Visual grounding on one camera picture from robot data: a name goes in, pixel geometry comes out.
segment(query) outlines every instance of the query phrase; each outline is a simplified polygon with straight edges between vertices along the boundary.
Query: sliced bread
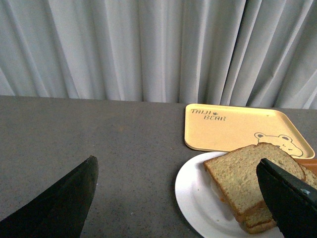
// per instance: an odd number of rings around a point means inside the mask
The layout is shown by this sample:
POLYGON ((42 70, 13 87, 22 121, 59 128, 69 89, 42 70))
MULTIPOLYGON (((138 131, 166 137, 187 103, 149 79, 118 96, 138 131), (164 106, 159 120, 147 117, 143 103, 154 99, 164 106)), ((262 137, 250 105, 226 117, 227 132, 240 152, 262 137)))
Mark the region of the sliced bread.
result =
POLYGON ((248 233, 256 234, 265 232, 276 226, 276 222, 272 217, 268 207, 262 207, 256 210, 252 215, 246 216, 244 222, 245 230, 248 233))
MULTIPOLYGON (((317 189, 317 175, 311 170, 301 165, 301 168, 304 170, 306 175, 306 183, 313 188, 317 189)), ((276 226, 271 212, 267 207, 260 208, 252 215, 246 216, 245 220, 245 230, 248 233, 256 234, 264 232, 276 226)))
POLYGON ((290 155, 269 143, 249 145, 204 161, 205 169, 223 193, 238 222, 265 207, 256 174, 262 158, 271 160, 301 180, 306 179, 303 169, 290 155))
POLYGON ((300 165, 306 175, 306 183, 312 186, 314 189, 317 189, 317 175, 311 170, 307 169, 304 165, 300 165))

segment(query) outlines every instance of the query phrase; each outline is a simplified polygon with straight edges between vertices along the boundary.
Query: stack of bread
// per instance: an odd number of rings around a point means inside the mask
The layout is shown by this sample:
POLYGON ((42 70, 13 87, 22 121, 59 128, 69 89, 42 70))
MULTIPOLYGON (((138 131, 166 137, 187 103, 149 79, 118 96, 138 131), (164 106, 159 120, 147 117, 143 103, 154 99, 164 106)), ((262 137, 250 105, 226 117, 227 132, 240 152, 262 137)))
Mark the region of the stack of bread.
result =
POLYGON ((251 234, 276 226, 258 183, 256 167, 262 158, 269 159, 317 189, 317 176, 313 172, 269 143, 249 145, 204 161, 206 171, 223 194, 235 219, 251 234))

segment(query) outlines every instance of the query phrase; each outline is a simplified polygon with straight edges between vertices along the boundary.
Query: gray countertop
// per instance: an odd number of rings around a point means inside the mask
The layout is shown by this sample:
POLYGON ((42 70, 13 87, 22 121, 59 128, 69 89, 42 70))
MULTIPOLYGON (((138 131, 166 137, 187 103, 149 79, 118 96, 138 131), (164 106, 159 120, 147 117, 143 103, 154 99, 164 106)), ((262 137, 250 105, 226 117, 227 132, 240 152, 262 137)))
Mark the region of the gray countertop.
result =
MULTIPOLYGON (((174 184, 190 158, 185 104, 0 96, 0 220, 94 155, 95 197, 81 237, 201 237, 174 184)), ((317 151, 317 110, 284 112, 317 151)))

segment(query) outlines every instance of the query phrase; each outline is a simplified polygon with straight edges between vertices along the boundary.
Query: curtain fold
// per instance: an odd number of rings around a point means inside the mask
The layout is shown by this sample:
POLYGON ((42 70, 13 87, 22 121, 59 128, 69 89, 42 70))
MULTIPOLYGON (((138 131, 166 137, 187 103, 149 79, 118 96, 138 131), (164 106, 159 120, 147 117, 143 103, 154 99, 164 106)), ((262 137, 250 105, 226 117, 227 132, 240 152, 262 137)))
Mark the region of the curtain fold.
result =
POLYGON ((317 109, 316 0, 0 0, 0 95, 317 109))

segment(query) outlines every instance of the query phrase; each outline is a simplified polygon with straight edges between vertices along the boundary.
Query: bear illustration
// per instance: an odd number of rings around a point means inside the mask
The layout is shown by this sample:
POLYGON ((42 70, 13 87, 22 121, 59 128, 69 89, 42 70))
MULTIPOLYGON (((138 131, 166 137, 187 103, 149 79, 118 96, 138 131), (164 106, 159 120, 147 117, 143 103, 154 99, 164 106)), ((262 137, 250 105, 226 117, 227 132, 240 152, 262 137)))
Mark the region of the bear illustration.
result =
POLYGON ((287 135, 265 135, 263 133, 257 132, 254 136, 258 139, 258 143, 266 142, 271 143, 283 151, 285 151, 289 155, 301 157, 303 155, 303 151, 293 144, 293 140, 291 137, 287 135))

